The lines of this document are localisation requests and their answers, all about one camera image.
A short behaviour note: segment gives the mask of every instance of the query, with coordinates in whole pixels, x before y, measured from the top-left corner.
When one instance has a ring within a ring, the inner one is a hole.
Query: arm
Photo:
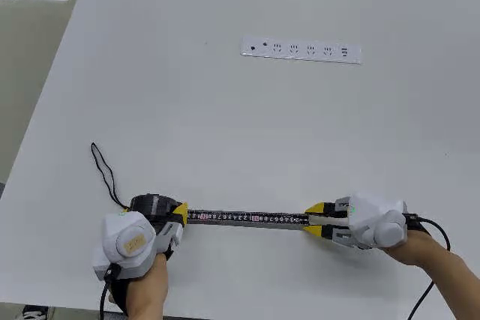
[[[459,320],[478,319],[480,280],[460,256],[450,253],[424,232],[409,231],[405,244],[385,249],[393,259],[422,268],[436,284]]]
[[[148,273],[132,280],[127,291],[130,320],[160,320],[168,292],[167,259],[158,254]]]

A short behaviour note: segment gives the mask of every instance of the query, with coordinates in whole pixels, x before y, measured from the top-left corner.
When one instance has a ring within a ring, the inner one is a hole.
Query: human hand
[[[127,290],[128,318],[161,319],[168,292],[167,259],[158,254],[144,277],[132,280]]]
[[[425,266],[439,251],[446,251],[426,232],[409,230],[406,243],[382,249],[405,265]]]

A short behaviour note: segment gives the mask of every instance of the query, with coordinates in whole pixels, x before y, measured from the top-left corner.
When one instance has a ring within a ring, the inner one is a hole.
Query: black cable
[[[446,249],[450,251],[450,240],[449,237],[447,236],[447,233],[445,230],[442,229],[442,226],[438,225],[435,223],[433,220],[430,219],[425,219],[424,217],[419,217],[417,219],[420,223],[429,223],[433,226],[435,226],[439,231],[442,233],[443,237],[445,238],[445,244],[446,244]],[[424,291],[424,293],[421,295],[419,300],[416,302],[415,306],[413,307],[412,311],[410,312],[410,315],[408,316],[408,320],[412,320],[413,316],[415,315],[415,312],[419,308],[419,306],[422,304],[423,300],[427,297],[428,293],[430,290],[434,287],[435,283],[432,281],[430,285],[427,287],[427,289]]]
[[[100,320],[104,320],[104,316],[105,316],[104,306],[105,306],[105,297],[107,296],[108,286],[109,284],[105,282],[105,286],[103,287],[103,291],[102,291],[102,296],[100,298]]]
[[[117,195],[117,190],[116,190],[116,186],[115,186],[115,177],[113,176],[113,170],[112,170],[112,168],[110,168],[108,166],[108,164],[105,161],[105,158],[102,155],[100,149],[97,147],[97,144],[95,144],[93,142],[90,146],[90,149],[91,149],[91,155],[93,155],[93,159],[95,160],[95,165],[97,166],[98,171],[102,174],[103,182],[105,183],[106,188],[108,189],[108,193],[110,194],[110,198],[112,198],[112,200],[116,204],[120,205],[123,209],[128,209],[128,206],[123,205],[122,202],[120,202],[120,200],[119,200],[119,196]],[[97,154],[100,155],[100,159],[101,159],[102,164],[108,169],[108,171],[110,173],[110,177],[112,179],[112,186],[110,186],[110,184],[107,181],[107,177],[105,176],[105,172],[101,168],[100,161],[98,159]]]
[[[112,282],[119,277],[122,268],[118,264],[110,264],[103,276],[105,286],[103,287],[102,296],[100,297],[100,320],[104,320],[105,316],[105,297],[107,296],[107,290],[112,285]]]

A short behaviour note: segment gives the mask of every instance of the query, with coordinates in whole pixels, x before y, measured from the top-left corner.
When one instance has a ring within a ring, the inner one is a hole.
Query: floor
[[[0,183],[8,180],[75,1],[0,0]],[[0,319],[15,319],[21,309],[0,304]],[[97,318],[96,312],[71,309],[54,315],[55,320]]]

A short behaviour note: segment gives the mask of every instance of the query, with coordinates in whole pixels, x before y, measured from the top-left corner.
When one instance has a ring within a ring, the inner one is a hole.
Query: socket
[[[246,36],[241,47],[241,54],[246,56],[333,61],[350,64],[361,64],[362,62],[362,48],[358,45],[344,43]]]

